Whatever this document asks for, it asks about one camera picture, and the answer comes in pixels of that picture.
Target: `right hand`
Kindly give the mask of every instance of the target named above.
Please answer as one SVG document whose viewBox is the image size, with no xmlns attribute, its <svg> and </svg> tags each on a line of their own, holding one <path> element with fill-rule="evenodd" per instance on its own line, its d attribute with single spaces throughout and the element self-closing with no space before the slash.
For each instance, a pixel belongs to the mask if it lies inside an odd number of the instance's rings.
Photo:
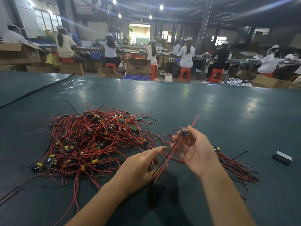
<svg viewBox="0 0 301 226">
<path fill-rule="evenodd" d="M 214 151 L 212 144 L 208 138 L 198 130 L 188 126 L 189 134 L 183 137 L 175 149 L 184 160 L 186 165 L 200 178 L 202 178 L 211 166 L 216 166 L 219 163 L 218 157 Z M 182 137 L 181 131 L 178 131 L 177 136 L 173 136 L 173 144 Z"/>
</svg>

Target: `orange stool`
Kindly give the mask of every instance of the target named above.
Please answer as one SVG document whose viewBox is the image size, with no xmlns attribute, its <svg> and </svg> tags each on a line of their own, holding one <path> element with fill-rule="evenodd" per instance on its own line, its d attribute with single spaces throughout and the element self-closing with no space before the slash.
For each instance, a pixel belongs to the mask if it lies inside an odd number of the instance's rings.
<svg viewBox="0 0 301 226">
<path fill-rule="evenodd" d="M 106 69 L 113 68 L 114 71 L 117 71 L 117 66 L 115 63 L 106 63 Z"/>
<path fill-rule="evenodd" d="M 154 80 L 155 78 L 157 78 L 157 65 L 152 65 L 150 79 Z"/>
<path fill-rule="evenodd" d="M 208 78 L 208 82 L 216 83 L 222 81 L 224 69 L 213 69 L 211 75 Z"/>
<path fill-rule="evenodd" d="M 274 78 L 274 73 L 260 73 L 260 75 L 266 76 L 266 77 L 269 77 L 269 78 Z"/>
<path fill-rule="evenodd" d="M 74 59 L 72 58 L 61 58 L 62 63 L 74 63 Z"/>
<path fill-rule="evenodd" d="M 191 68 L 181 67 L 181 74 L 179 79 L 188 79 L 188 82 L 190 82 L 190 72 L 191 72 Z"/>
</svg>

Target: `left hand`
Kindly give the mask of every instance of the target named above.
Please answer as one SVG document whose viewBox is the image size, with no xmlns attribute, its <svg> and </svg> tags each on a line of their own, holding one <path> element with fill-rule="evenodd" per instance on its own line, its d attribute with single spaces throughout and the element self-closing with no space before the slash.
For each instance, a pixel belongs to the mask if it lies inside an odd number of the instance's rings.
<svg viewBox="0 0 301 226">
<path fill-rule="evenodd" d="M 166 146 L 161 146 L 127 158 L 109 183 L 125 192 L 126 196 L 136 192 L 160 173 L 161 169 L 158 169 L 154 174 L 151 163 L 158 165 L 157 155 L 166 149 Z"/>
</svg>

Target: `black shirt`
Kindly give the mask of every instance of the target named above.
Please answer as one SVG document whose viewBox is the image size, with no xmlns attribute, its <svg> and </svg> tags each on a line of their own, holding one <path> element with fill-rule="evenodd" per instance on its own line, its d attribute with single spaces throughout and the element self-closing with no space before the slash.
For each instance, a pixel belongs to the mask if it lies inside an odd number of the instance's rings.
<svg viewBox="0 0 301 226">
<path fill-rule="evenodd" d="M 211 57 L 214 58 L 218 55 L 216 63 L 219 64 L 225 64 L 228 60 L 228 57 L 230 55 L 230 51 L 228 49 L 222 48 L 218 49 L 216 52 L 214 52 Z"/>
</svg>

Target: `hand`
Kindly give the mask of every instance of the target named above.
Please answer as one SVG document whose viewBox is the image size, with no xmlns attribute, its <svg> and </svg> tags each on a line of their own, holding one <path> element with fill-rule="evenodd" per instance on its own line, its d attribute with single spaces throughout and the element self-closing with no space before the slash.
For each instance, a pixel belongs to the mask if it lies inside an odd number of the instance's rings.
<svg viewBox="0 0 301 226">
<path fill-rule="evenodd" d="M 157 155 L 166 149 L 166 146 L 161 146 L 127 158 L 109 183 L 119 187 L 126 196 L 136 192 L 160 173 L 161 169 L 158 169 L 154 174 L 151 164 L 153 161 L 158 165 Z"/>
<path fill-rule="evenodd" d="M 208 168 L 219 163 L 218 157 L 213 149 L 212 144 L 207 137 L 198 130 L 188 126 L 189 134 L 183 137 L 178 143 L 176 152 L 180 153 L 180 158 L 184 160 L 186 165 L 200 178 L 208 171 Z M 177 136 L 173 136 L 173 148 L 175 143 L 182 137 L 181 131 Z"/>
</svg>

